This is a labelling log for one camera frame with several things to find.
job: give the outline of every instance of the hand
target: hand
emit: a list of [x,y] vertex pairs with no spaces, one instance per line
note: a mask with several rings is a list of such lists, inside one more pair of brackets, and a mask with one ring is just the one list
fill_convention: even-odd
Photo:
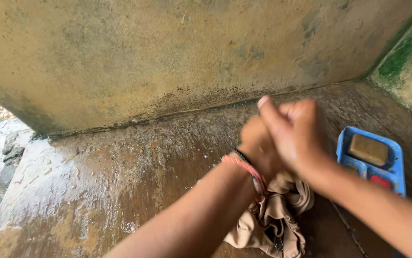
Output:
[[315,171],[318,162],[331,159],[326,149],[325,118],[314,100],[283,103],[277,109],[265,96],[257,105],[279,156],[301,177]]
[[238,149],[269,183],[276,173],[287,170],[276,152],[273,140],[259,115],[251,117],[241,130]]

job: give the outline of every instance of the beige cloth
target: beige cloth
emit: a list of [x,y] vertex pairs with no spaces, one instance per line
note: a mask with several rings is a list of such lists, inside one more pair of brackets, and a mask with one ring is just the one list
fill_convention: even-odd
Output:
[[313,206],[314,193],[308,184],[289,173],[278,173],[268,185],[268,192],[263,201],[251,203],[224,241],[236,248],[258,247],[275,258],[300,258],[306,241],[293,216]]

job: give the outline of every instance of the forearm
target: forearm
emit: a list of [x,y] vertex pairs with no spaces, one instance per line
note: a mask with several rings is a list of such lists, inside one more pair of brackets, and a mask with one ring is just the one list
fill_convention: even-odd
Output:
[[384,240],[412,257],[412,201],[346,172],[334,161],[320,166],[315,189],[362,220]]
[[220,163],[107,257],[209,257],[255,197],[246,170]]

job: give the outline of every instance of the blue soap dish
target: blue soap dish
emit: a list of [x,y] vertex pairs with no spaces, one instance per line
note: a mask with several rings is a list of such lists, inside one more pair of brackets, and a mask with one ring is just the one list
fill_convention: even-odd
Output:
[[[349,156],[348,148],[354,134],[363,135],[387,145],[386,164],[382,167],[376,167]],[[395,141],[359,128],[347,126],[338,137],[337,157],[338,164],[355,169],[363,179],[370,180],[373,175],[377,175],[389,181],[394,192],[406,196],[403,152],[400,145]]]

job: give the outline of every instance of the red soap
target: red soap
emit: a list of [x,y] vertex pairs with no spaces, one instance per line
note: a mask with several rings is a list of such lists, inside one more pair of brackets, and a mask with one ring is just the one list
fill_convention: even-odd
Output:
[[386,179],[379,177],[377,175],[373,175],[370,178],[370,181],[380,185],[381,187],[385,188],[385,189],[391,189],[391,183],[389,181],[387,181]]

